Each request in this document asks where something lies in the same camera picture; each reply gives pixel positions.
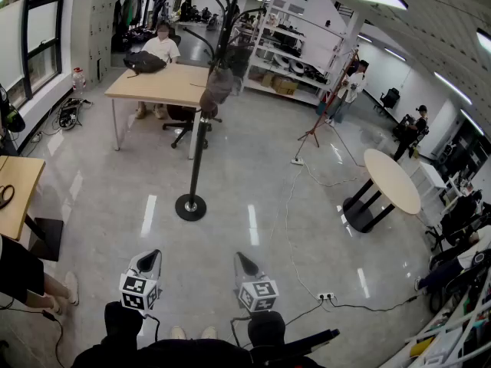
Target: black coat rack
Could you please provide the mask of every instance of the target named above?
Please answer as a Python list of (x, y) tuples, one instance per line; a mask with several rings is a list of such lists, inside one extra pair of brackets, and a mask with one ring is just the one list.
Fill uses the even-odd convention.
[[(229, 46), (229, 38), (232, 33), (232, 26), (242, 15), (246, 12), (257, 12), (264, 11), (264, 8), (258, 8), (255, 10), (244, 11), (241, 15), (234, 18), (234, 13), (237, 6), (238, 0), (226, 0), (227, 10), (223, 7), (220, 0), (215, 0), (220, 8), (222, 9), (222, 14), (224, 17), (222, 23), (222, 29), (220, 30), (220, 36), (218, 40), (218, 45), (216, 46), (216, 52), (213, 51), (211, 44), (204, 38), (200, 37), (188, 28), (184, 28), (185, 31), (199, 38), (201, 41), (205, 42), (210, 50), (212, 61), (209, 67), (208, 78), (216, 67), (225, 69), (228, 67), (226, 61), (227, 47)], [(196, 150), (193, 162), (193, 175), (191, 176), (191, 186), (189, 188), (189, 193), (180, 196), (176, 200), (176, 213), (177, 215), (185, 219), (186, 221), (198, 221), (206, 214), (206, 202), (196, 194), (196, 187), (198, 185), (198, 175), (199, 167), (201, 166), (201, 157), (203, 155), (203, 144), (205, 142), (206, 131), (208, 130), (209, 120), (212, 116), (211, 111), (201, 112), (201, 118), (199, 119), (198, 136), (196, 138)]]

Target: black backpack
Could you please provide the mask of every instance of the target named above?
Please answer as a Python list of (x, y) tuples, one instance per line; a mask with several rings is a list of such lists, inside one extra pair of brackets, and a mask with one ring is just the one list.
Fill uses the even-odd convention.
[(147, 51), (129, 53), (123, 61), (124, 65), (135, 71), (136, 75), (140, 75), (142, 72), (152, 74), (164, 69), (167, 65), (164, 60)]

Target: cardboard box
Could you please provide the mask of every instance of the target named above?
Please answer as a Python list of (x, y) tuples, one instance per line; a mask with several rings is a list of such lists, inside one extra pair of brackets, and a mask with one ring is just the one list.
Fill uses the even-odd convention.
[(261, 86), (270, 87), (274, 76), (274, 72), (266, 72), (264, 77), (262, 78)]
[(286, 77), (275, 77), (272, 87), (278, 94), (293, 95), (297, 89), (298, 83)]

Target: water bottle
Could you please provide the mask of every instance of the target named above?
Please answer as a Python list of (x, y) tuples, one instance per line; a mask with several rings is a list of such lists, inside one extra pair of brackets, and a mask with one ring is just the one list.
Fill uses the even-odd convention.
[(85, 88), (85, 76), (84, 71), (81, 68), (74, 68), (74, 73), (71, 75), (71, 83), (74, 88), (74, 97), (82, 98), (82, 93)]

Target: sneaker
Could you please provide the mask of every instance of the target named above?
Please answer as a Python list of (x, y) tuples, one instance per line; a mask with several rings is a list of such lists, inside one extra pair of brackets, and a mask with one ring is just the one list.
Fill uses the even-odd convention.
[(184, 330), (181, 327), (174, 326), (174, 327), (172, 327), (172, 330), (170, 331), (170, 339), (171, 340), (187, 340), (186, 333), (184, 332)]
[(215, 327), (207, 327), (201, 334), (202, 340), (218, 340), (218, 334)]
[(135, 114), (135, 118), (136, 119), (143, 119), (145, 117), (146, 112), (147, 112), (147, 107), (145, 106), (145, 103), (139, 102), (137, 113)]
[(73, 305), (78, 305), (78, 279), (76, 275), (69, 271), (64, 277), (64, 286), (70, 291), (68, 302)]
[(421, 281), (421, 277), (418, 277), (414, 280), (414, 290), (415, 291), (420, 290), (420, 281)]
[(163, 105), (155, 105), (153, 107), (153, 114), (155, 115), (155, 117), (159, 120), (163, 120), (166, 118), (166, 115), (167, 115), (167, 111), (166, 109), (163, 107)]
[(61, 311), (60, 304), (56, 301), (56, 298), (50, 296), (51, 302), (53, 303), (53, 308), (51, 309), (54, 314), (61, 315), (63, 312)]

